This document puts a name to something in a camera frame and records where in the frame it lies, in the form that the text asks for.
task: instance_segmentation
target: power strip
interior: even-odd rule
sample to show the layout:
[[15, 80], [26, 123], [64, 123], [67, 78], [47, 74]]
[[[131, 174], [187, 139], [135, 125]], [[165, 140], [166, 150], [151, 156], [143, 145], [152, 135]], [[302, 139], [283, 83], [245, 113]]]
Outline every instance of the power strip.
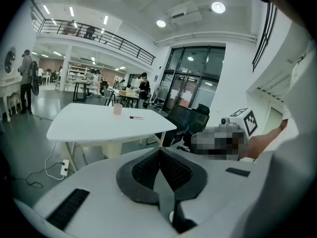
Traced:
[[63, 165], [61, 166], [60, 174], [64, 177], [68, 176], [69, 160], [63, 160]]

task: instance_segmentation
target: white cable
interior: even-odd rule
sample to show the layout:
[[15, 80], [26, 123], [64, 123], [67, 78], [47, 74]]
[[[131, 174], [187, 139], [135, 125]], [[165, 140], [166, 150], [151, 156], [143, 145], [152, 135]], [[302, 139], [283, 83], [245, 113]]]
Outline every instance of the white cable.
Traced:
[[57, 142], [55, 142], [55, 145], [54, 145], [54, 147], [53, 147], [53, 149], [52, 149], [52, 151], [51, 151], [51, 154], [50, 154], [50, 155], [46, 158], [46, 160], [45, 160], [45, 172], [46, 172], [46, 174], [47, 174], [49, 177], [52, 177], [52, 178], [54, 178], [54, 179], [56, 179], [56, 180], [63, 180], [63, 179], [65, 178], [65, 176], [63, 176], [62, 178], [56, 178], [56, 177], [54, 177], [54, 176], [49, 175], [49, 174], [48, 174], [48, 171], [46, 170], [46, 161], [50, 158], [50, 156], [52, 155], [53, 151], [55, 150], [56, 144], [57, 144]]

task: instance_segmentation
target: door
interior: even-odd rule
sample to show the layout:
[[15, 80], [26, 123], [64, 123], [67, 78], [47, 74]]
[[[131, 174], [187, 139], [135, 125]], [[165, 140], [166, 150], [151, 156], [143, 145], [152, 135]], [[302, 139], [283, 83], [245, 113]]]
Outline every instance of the door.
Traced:
[[165, 110], [171, 111], [175, 105], [190, 108], [190, 103], [195, 98], [198, 80], [199, 77], [176, 74], [166, 100]]

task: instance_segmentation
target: pink cup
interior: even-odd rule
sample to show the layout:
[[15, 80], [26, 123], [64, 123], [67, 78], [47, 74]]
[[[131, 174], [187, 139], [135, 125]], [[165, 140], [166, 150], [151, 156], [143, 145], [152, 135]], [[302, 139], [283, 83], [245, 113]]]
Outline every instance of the pink cup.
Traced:
[[113, 105], [113, 114], [114, 115], [120, 115], [122, 111], [122, 104], [115, 103]]

